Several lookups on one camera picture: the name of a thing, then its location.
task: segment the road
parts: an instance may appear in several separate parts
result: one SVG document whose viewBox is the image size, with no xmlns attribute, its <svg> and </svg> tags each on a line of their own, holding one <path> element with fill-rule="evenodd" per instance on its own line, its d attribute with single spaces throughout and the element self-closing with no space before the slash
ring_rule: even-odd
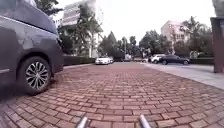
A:
<svg viewBox="0 0 224 128">
<path fill-rule="evenodd" d="M 138 63 L 65 69 L 48 91 L 1 103 L 11 127 L 89 128 L 224 127 L 223 90 Z"/>
</svg>

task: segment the red brick paving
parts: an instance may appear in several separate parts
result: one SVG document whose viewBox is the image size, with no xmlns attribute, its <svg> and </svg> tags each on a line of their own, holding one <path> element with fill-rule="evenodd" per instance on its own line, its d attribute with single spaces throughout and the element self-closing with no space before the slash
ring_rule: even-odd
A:
<svg viewBox="0 0 224 128">
<path fill-rule="evenodd" d="M 2 103 L 12 128 L 224 127 L 223 90 L 136 63 L 66 69 L 47 92 Z"/>
</svg>

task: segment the alloy rim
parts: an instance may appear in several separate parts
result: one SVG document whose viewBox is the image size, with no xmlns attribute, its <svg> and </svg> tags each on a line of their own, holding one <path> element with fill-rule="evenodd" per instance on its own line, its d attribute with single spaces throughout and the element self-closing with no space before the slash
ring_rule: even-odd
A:
<svg viewBox="0 0 224 128">
<path fill-rule="evenodd" d="M 26 70 L 26 80 L 30 87 L 41 90 L 48 81 L 48 70 L 40 62 L 32 63 Z"/>
</svg>

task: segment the tall building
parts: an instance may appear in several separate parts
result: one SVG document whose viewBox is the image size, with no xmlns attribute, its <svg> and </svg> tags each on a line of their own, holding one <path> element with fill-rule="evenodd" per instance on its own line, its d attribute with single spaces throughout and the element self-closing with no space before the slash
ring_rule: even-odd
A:
<svg viewBox="0 0 224 128">
<path fill-rule="evenodd" d="M 83 4 L 87 4 L 90 8 L 90 11 L 94 13 L 99 28 L 103 32 L 101 25 L 103 24 L 104 14 L 97 0 L 82 0 L 65 6 L 62 25 L 65 26 L 77 24 L 77 21 L 80 16 L 79 6 Z M 93 39 L 96 45 L 94 46 L 95 48 L 89 49 L 89 57 L 98 57 L 98 52 L 96 48 L 98 47 L 99 42 L 102 40 L 102 36 L 100 35 L 100 33 L 98 33 L 94 35 Z"/>
<path fill-rule="evenodd" d="M 177 41 L 187 41 L 188 36 L 184 32 L 180 31 L 181 26 L 181 22 L 169 20 L 162 26 L 161 34 L 166 36 L 170 41 L 172 41 L 174 35 L 176 36 Z"/>
<path fill-rule="evenodd" d="M 82 0 L 65 6 L 62 25 L 76 24 L 80 16 L 79 6 L 83 4 L 87 4 L 90 7 L 90 10 L 95 14 L 95 19 L 97 22 L 102 24 L 104 15 L 102 9 L 97 3 L 97 0 Z"/>
<path fill-rule="evenodd" d="M 64 14 L 64 12 L 60 11 L 56 15 L 50 16 L 50 18 L 53 20 L 53 22 L 57 28 L 62 26 L 63 14 Z"/>
</svg>

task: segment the curb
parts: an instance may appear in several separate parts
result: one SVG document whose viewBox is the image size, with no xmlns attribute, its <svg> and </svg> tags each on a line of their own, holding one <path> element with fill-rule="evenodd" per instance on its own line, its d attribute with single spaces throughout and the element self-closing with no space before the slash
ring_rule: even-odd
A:
<svg viewBox="0 0 224 128">
<path fill-rule="evenodd" d="M 92 65 L 92 64 L 82 64 L 82 65 L 65 66 L 63 69 L 79 68 L 79 67 L 85 67 L 85 66 L 90 66 L 90 65 Z"/>
</svg>

